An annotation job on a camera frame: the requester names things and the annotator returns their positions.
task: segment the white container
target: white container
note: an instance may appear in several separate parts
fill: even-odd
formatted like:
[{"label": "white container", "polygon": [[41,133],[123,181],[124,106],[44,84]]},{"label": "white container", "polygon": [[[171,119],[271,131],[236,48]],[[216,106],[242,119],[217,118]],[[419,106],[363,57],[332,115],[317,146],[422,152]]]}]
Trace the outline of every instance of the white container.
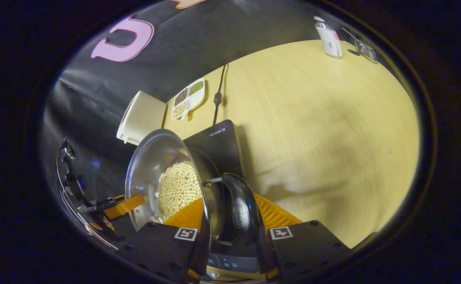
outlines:
[{"label": "white container", "polygon": [[139,91],[122,117],[116,137],[138,145],[150,132],[162,128],[167,104]]},{"label": "white container", "polygon": [[[200,88],[199,90],[191,94],[190,88],[193,85],[197,84],[198,82],[202,82],[202,88]],[[183,88],[183,90],[179,92],[178,95],[176,95],[176,97],[178,97],[185,89],[187,90],[187,97],[183,101],[181,101],[179,104],[177,105],[173,104],[172,106],[172,109],[171,109],[172,119],[178,119],[178,118],[185,119],[189,111],[193,110],[194,108],[197,108],[198,106],[200,106],[200,104],[202,104],[202,101],[204,100],[204,91],[206,89],[206,83],[204,82],[204,79],[202,78],[198,79],[195,82],[188,85],[186,88]],[[176,114],[175,113],[176,108],[180,108],[182,111]]]},{"label": "white container", "polygon": [[326,54],[342,57],[343,56],[343,49],[341,48],[341,42],[339,41],[339,37],[337,36],[337,32],[328,25],[326,25],[325,20],[313,16],[317,23],[315,24],[315,28],[319,32],[320,38],[322,43],[324,43],[324,50]]}]

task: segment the wooden table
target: wooden table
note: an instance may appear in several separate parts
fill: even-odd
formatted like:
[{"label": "wooden table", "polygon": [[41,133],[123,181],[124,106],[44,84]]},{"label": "wooden table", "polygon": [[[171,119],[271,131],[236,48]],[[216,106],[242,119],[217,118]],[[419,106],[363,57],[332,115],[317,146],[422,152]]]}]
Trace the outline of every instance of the wooden table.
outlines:
[{"label": "wooden table", "polygon": [[[228,65],[217,122],[238,126],[244,177],[254,192],[302,221],[317,219],[350,248],[398,209],[419,151],[415,108],[380,64],[347,52],[331,58],[320,40],[249,54]],[[185,120],[164,128],[185,139],[212,124],[221,68]]]}]

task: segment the white bottle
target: white bottle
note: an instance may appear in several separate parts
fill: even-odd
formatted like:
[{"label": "white bottle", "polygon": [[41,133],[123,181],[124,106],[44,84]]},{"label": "white bottle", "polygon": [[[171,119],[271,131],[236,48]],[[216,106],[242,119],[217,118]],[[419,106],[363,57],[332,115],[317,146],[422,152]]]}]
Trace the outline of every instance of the white bottle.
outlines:
[{"label": "white bottle", "polygon": [[335,32],[333,28],[326,25],[324,19],[316,16],[313,16],[313,18],[317,20],[315,27],[319,32],[322,43],[324,43],[324,50],[326,51],[326,54],[342,57],[343,49],[341,49],[341,42],[339,41],[337,32]]}]

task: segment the black power cable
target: black power cable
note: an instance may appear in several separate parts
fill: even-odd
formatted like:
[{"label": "black power cable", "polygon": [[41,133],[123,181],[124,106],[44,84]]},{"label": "black power cable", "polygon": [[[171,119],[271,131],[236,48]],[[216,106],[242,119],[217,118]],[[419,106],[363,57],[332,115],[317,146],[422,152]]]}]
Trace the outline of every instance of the black power cable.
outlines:
[{"label": "black power cable", "polygon": [[215,116],[213,117],[213,125],[216,124],[216,115],[218,114],[218,106],[222,103],[222,93],[220,92],[220,90],[222,89],[223,72],[225,72],[225,65],[223,65],[222,76],[220,77],[220,87],[218,87],[218,92],[216,92],[215,99],[213,100],[213,102],[215,103]]}]

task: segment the pot handle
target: pot handle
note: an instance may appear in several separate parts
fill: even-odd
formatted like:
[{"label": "pot handle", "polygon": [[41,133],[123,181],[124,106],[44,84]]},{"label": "pot handle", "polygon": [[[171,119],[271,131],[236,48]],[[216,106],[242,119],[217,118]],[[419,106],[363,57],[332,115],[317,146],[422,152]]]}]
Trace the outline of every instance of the pot handle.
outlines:
[{"label": "pot handle", "polygon": [[222,177],[205,181],[205,183],[213,182],[222,182],[230,191],[232,222],[238,233],[238,242],[253,243],[261,227],[262,218],[252,189],[245,180],[231,173],[224,173]]}]

